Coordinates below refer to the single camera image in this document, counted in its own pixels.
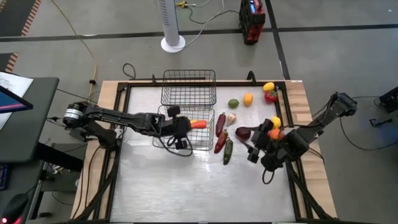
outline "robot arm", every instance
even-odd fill
[[[254,132],[251,141],[255,148],[249,149],[248,160],[257,162],[260,150],[266,152],[261,164],[267,171],[273,172],[288,161],[296,161],[310,147],[316,136],[321,135],[323,128],[342,116],[351,116],[356,112],[356,101],[345,93],[335,93],[331,96],[326,110],[306,126],[289,132],[281,140],[270,139],[267,135],[273,127],[272,121],[266,119]]]
[[[156,138],[173,136],[177,140],[177,149],[186,148],[187,144],[181,138],[186,138],[187,133],[192,129],[190,120],[184,116],[177,117],[180,114],[178,106],[169,108],[167,113],[172,119],[166,120],[162,114],[129,114],[101,108],[87,102],[78,102],[68,106],[63,123],[67,129],[83,129],[85,134],[95,135],[100,145],[108,150],[115,150],[119,146],[116,132],[112,129],[104,129],[96,121],[126,126],[137,133]]]

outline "toy fruit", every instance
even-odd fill
[[[243,104],[245,106],[250,106],[253,103],[253,94],[246,93],[243,97]]]
[[[228,138],[228,132],[225,129],[218,137],[216,147],[214,148],[215,154],[219,153],[222,150],[222,148],[224,147],[224,144],[226,142],[226,138]]]
[[[272,130],[270,130],[268,132],[268,136],[271,139],[280,140],[280,139],[282,139],[284,137],[284,134],[283,134],[282,131],[280,131],[279,128],[275,128],[275,129],[272,129]]]
[[[232,99],[228,101],[228,106],[230,108],[237,108],[239,105],[239,101],[237,99]]]
[[[274,89],[275,89],[275,84],[274,84],[273,82],[266,83],[266,84],[262,87],[262,90],[264,90],[264,91],[272,91],[272,90],[274,90]]]
[[[235,123],[235,121],[236,121],[236,115],[235,114],[229,114],[226,117],[226,126],[228,127],[228,126],[232,125],[233,123]]]
[[[217,123],[216,123],[216,136],[220,136],[221,132],[223,131],[223,127],[225,124],[225,113],[222,113],[218,116]]]
[[[251,132],[247,127],[239,127],[236,129],[235,134],[241,141],[247,141],[250,138]]]
[[[274,123],[274,127],[273,128],[280,128],[281,122],[280,122],[280,119],[277,116],[273,116],[271,118],[271,121]]]
[[[234,147],[234,142],[232,142],[232,140],[230,140],[228,138],[225,142],[225,149],[224,149],[224,156],[223,156],[223,164],[224,165],[228,164],[229,160],[231,160],[233,147]]]
[[[267,91],[266,94],[264,95],[264,98],[266,99],[266,102],[273,103],[278,100],[278,94],[274,90]]]
[[[207,121],[197,120],[196,122],[191,122],[192,129],[205,129],[207,127]]]

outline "wire basket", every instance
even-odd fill
[[[162,105],[213,107],[216,104],[216,73],[213,70],[166,70]]]
[[[158,109],[159,114],[167,116],[168,106],[160,106]],[[207,128],[205,129],[193,129],[188,134],[193,150],[210,151],[213,148],[213,131],[214,131],[214,110],[212,108],[200,108],[192,106],[180,106],[181,113],[179,116],[186,116],[190,120],[205,120],[207,122]],[[170,136],[162,137],[163,142],[167,142]],[[163,147],[157,138],[152,140],[152,144],[155,147]],[[171,145],[170,149],[175,149],[175,145]]]

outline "concrete floor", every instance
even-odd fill
[[[117,34],[162,31],[155,0],[57,1],[79,34]],[[204,0],[192,0],[201,3]],[[239,0],[226,0],[226,8],[238,10]],[[205,21],[216,13],[221,1],[212,0],[194,9],[194,18]],[[398,23],[398,2],[371,0],[273,0],[278,27],[353,26]],[[180,30],[200,28],[178,10]],[[228,13],[209,23],[207,29],[236,28],[238,15]],[[266,27],[270,27],[267,18]],[[73,35],[50,0],[43,0],[28,36]],[[303,80],[313,112],[334,91],[351,96],[381,95],[398,85],[398,29],[280,33],[291,79]],[[240,34],[203,35],[179,54],[160,49],[161,37],[87,40],[98,63],[98,83],[125,80],[124,63],[132,63],[137,78],[161,77],[166,69],[213,69],[218,79],[242,79],[253,70],[260,79],[283,79],[271,33],[246,46]],[[18,52],[14,72],[25,77],[59,77],[59,88],[88,95],[92,76],[90,55],[78,40],[0,43],[0,53]],[[78,100],[57,93],[50,116],[62,116],[67,104]],[[373,99],[358,99],[359,110],[343,118],[347,134],[363,147],[376,147],[397,139],[396,128],[371,128],[368,119],[383,114]],[[42,142],[76,142],[62,128],[46,124]],[[344,138],[335,121],[320,137],[326,172],[342,220],[396,223],[398,220],[398,147],[362,151]],[[64,201],[71,202],[72,195]],[[71,208],[59,209],[51,199],[42,208],[65,221]]]

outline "computer screen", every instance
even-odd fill
[[[0,113],[30,110],[32,108],[33,105],[29,102],[0,86]]]

